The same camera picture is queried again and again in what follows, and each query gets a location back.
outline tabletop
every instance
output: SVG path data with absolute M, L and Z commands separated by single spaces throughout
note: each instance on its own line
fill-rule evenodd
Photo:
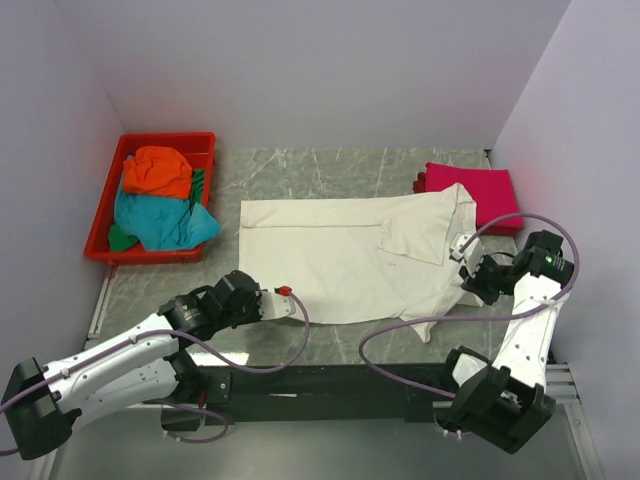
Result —
M 200 263 L 136 265 L 117 268 L 98 341 L 139 323 L 171 297 L 238 268 L 238 227 L 243 200 L 370 198 L 413 195 L 412 182 L 426 162 L 490 168 L 480 149 L 238 149 L 216 152 L 209 211 L 221 233 L 204 247 Z M 509 237 L 483 236 L 488 252 L 515 252 Z M 450 314 L 470 316 L 509 313 L 512 300 L 493 306 L 455 306 Z M 347 325 L 313 325 L 301 365 L 360 363 L 360 339 L 382 326 L 403 323 L 382 319 Z M 494 358 L 507 325 L 504 322 L 440 322 L 423 343 L 411 328 L 394 330 L 369 342 L 367 353 L 378 363 L 441 362 L 464 345 Z M 223 353 L 248 354 L 250 365 L 275 365 L 290 358 L 302 341 L 301 322 L 282 319 L 227 329 L 209 343 Z

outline red basket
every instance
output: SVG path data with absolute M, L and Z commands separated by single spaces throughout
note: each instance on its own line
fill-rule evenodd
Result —
M 202 258 L 202 245 L 191 250 L 147 252 L 142 245 L 137 244 L 124 252 L 112 252 L 109 248 L 108 235 L 109 228 L 113 225 L 113 207 L 122 176 L 123 163 L 129 155 L 135 155 L 138 148 L 149 145 L 173 147 L 178 150 L 185 156 L 191 167 L 206 170 L 201 200 L 202 205 L 206 207 L 209 203 L 211 175 L 215 165 L 213 158 L 215 143 L 216 136 L 211 132 L 137 133 L 120 137 L 84 254 L 88 258 L 99 260 L 107 265 L 199 262 Z

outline dark red cloth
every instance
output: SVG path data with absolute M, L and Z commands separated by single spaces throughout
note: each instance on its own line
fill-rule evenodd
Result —
M 513 184 L 508 170 L 484 170 L 475 168 L 457 168 L 439 163 L 427 163 L 424 190 L 440 192 L 454 183 L 461 183 L 478 204 L 476 209 L 476 227 L 480 228 L 500 215 L 516 213 L 520 209 L 513 191 Z M 421 176 L 414 182 L 420 184 Z M 492 226 L 487 235 L 514 236 L 524 227 L 522 217 L 510 218 Z

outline blue cloth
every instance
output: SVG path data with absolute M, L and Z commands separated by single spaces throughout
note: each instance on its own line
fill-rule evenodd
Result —
M 114 220 L 127 235 L 135 235 L 145 250 L 189 250 L 211 240 L 220 224 L 189 200 L 124 193 L 122 184 L 116 195 Z

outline folded orange cloth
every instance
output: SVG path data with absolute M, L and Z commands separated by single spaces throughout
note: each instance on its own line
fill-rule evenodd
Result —
M 191 165 L 176 149 L 141 147 L 124 161 L 122 191 L 186 200 L 191 177 Z

